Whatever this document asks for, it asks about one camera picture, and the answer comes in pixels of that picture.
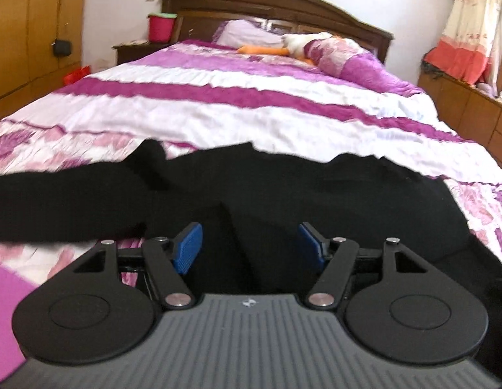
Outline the black knit garment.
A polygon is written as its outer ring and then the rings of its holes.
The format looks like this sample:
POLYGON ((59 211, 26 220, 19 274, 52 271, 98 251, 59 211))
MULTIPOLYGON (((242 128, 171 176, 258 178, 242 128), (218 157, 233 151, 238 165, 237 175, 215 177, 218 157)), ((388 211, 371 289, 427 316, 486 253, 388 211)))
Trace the black knit garment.
POLYGON ((318 163, 242 144, 168 159, 149 140, 119 162, 0 176, 0 242, 150 239, 190 222, 204 228, 195 291, 307 291, 303 222, 365 248, 397 237, 478 295, 502 278, 446 184, 384 158, 318 163))

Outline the purple floral bed quilt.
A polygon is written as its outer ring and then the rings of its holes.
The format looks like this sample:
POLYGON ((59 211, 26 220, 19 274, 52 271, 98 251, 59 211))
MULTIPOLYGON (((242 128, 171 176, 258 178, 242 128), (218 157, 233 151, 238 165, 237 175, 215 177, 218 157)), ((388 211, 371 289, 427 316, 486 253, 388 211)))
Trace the purple floral bed quilt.
MULTIPOLYGON (((0 120, 0 176, 119 162, 149 140, 168 159, 242 144, 318 163, 387 159, 445 183, 502 265, 502 169, 483 146, 441 122, 425 92, 377 93, 284 56, 183 41, 82 78, 0 120)), ((101 240, 0 242, 0 379, 23 360, 17 304, 101 240)), ((473 294, 489 316, 476 359, 502 378, 502 278, 473 294)))

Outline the wooden low cabinet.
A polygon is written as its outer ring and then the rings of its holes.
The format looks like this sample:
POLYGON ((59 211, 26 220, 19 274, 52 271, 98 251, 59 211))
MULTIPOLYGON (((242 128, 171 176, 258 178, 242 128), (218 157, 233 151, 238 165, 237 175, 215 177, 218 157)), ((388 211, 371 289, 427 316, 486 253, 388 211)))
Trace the wooden low cabinet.
POLYGON ((456 79, 422 71, 418 86, 443 121, 466 140, 485 147, 502 167, 502 103, 456 79))

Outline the folded purple floral blanket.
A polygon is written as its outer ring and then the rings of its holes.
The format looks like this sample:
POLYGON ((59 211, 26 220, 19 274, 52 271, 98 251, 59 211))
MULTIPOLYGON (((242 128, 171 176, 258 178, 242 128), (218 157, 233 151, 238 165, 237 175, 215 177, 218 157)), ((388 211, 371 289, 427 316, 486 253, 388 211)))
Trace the folded purple floral blanket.
POLYGON ((423 93, 418 86, 389 73, 373 53, 350 39, 314 40, 304 47, 304 54, 325 74, 377 93, 405 98, 423 93))

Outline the red bag by wardrobe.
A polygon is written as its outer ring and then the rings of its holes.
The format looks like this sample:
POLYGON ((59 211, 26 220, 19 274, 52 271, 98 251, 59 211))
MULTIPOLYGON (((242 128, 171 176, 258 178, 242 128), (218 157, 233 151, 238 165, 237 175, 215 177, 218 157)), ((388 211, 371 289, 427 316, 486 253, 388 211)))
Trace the red bag by wardrobe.
POLYGON ((63 77, 63 85, 68 86, 71 85, 72 83, 76 83, 90 74, 91 74, 90 66, 77 68, 63 77))

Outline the dark wooden nightstand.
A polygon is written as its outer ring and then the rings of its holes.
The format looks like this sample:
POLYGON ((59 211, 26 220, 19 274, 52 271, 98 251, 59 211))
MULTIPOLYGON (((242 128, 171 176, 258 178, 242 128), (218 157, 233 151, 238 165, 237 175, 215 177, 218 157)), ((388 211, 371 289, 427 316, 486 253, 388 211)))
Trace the dark wooden nightstand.
POLYGON ((160 51, 161 49, 167 48, 168 44, 162 43, 130 43, 130 44, 120 44, 114 46, 113 49, 116 52, 116 64, 124 64, 126 62, 133 62, 144 58, 152 53, 160 51))

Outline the white orange plush toy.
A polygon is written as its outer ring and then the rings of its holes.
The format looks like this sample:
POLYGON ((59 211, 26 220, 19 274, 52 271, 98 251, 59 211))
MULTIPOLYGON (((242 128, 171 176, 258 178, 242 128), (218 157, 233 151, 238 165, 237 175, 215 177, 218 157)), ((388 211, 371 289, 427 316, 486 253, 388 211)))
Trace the white orange plush toy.
POLYGON ((329 38, 340 38, 339 35, 332 35, 330 32, 295 34, 287 33, 282 36, 282 47, 264 47, 256 45, 244 45, 237 52, 247 55, 275 55, 294 58, 298 61, 314 63, 305 57, 304 48, 313 41, 321 41, 329 38))

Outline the red plastic bucket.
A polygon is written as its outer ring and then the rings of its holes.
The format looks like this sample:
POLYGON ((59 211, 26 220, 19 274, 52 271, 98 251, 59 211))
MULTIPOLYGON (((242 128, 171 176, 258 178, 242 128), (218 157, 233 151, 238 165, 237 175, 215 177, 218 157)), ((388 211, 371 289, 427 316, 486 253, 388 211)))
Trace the red plastic bucket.
POLYGON ((148 18, 148 41, 167 43, 173 33, 176 13, 151 13, 148 18))

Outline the lilac pillow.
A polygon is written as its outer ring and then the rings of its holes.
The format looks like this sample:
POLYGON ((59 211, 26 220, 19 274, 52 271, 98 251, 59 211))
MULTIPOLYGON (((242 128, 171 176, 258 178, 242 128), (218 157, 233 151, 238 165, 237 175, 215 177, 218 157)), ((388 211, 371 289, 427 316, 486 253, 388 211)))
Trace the lilac pillow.
POLYGON ((259 47, 282 47, 283 38, 245 20, 230 20, 219 26, 212 42, 222 47, 240 48, 244 45, 259 47))

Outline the black box on wardrobe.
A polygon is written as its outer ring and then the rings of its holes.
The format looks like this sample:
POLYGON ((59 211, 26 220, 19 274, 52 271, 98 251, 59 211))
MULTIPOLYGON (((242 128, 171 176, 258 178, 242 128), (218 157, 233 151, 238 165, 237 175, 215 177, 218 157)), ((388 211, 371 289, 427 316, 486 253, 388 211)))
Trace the black box on wardrobe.
POLYGON ((67 40, 55 39, 52 44, 52 53, 57 58, 64 58, 72 55, 72 42, 67 40))

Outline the cream and red curtain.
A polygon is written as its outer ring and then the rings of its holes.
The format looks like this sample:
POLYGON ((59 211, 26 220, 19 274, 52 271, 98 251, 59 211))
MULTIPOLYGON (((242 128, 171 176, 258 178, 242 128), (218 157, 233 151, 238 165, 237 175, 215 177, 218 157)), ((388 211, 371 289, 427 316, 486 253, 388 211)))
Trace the cream and red curtain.
POLYGON ((502 60, 502 0, 454 0, 436 46, 423 61, 460 82, 497 94, 502 60))

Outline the dark wooden headboard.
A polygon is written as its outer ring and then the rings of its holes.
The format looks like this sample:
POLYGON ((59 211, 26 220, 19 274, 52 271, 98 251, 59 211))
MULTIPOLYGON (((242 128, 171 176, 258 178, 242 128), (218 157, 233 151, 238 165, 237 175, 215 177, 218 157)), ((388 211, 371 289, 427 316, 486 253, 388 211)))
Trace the dark wooden headboard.
POLYGON ((171 41, 212 41, 226 21, 245 19, 268 32, 332 32, 350 38, 385 62, 393 35, 323 0, 161 0, 175 13, 171 41))

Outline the yellow wooden wardrobe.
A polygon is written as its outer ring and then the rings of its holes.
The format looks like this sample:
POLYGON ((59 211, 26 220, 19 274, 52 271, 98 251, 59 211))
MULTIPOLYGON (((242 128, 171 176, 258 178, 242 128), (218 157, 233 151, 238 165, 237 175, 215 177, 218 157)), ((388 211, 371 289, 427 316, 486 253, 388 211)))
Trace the yellow wooden wardrobe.
POLYGON ((63 86, 82 66, 85 0, 0 0, 0 120, 63 86), (55 39, 72 42, 57 58, 55 39))

